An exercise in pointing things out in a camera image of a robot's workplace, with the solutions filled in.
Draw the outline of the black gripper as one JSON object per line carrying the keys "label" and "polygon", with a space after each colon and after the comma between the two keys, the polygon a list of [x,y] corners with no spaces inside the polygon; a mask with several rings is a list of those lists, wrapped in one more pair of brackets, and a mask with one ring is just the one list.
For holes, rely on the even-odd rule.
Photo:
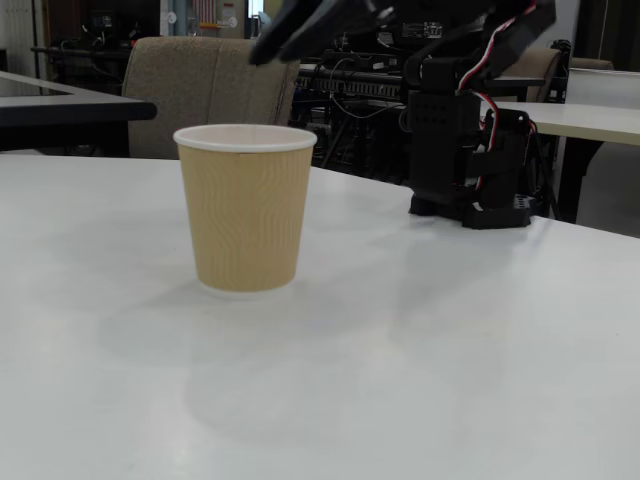
{"label": "black gripper", "polygon": [[268,64],[279,51],[282,61],[301,60],[340,33],[374,29],[388,21],[396,9],[395,1],[284,1],[271,25],[254,45],[249,63]]}

